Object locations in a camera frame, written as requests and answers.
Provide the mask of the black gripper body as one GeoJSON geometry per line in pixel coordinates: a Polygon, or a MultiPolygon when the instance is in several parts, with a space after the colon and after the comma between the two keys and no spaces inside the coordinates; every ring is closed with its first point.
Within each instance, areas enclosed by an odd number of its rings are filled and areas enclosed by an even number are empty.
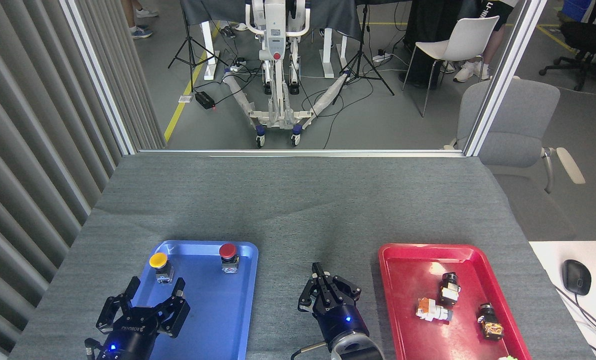
{"type": "Polygon", "coordinates": [[[358,351],[371,347],[369,330],[357,306],[341,305],[328,308],[326,313],[312,314],[323,334],[329,351],[358,351]]]}
{"type": "Polygon", "coordinates": [[[126,314],[115,321],[97,358],[99,360],[147,360],[158,336],[160,319],[154,312],[126,314]]]}

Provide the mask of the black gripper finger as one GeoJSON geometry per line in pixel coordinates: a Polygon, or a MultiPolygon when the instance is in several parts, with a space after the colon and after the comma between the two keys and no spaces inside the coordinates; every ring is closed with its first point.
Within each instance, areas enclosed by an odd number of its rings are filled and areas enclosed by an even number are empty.
{"type": "Polygon", "coordinates": [[[122,310],[123,315],[130,315],[133,307],[131,300],[135,296],[140,280],[133,276],[126,287],[126,290],[117,296],[109,296],[103,305],[103,309],[96,321],[96,328],[101,332],[110,332],[113,328],[114,319],[118,310],[122,310]]]}
{"type": "Polygon", "coordinates": [[[300,312],[326,313],[331,306],[331,296],[328,289],[330,274],[323,270],[320,262],[311,266],[312,278],[307,281],[298,299],[300,312]]]}
{"type": "Polygon", "coordinates": [[[171,296],[155,307],[158,333],[178,337],[190,312],[190,305],[183,294],[185,285],[183,278],[177,278],[171,296]]]}
{"type": "Polygon", "coordinates": [[[327,276],[327,307],[356,306],[361,294],[360,286],[342,276],[327,276]]]}

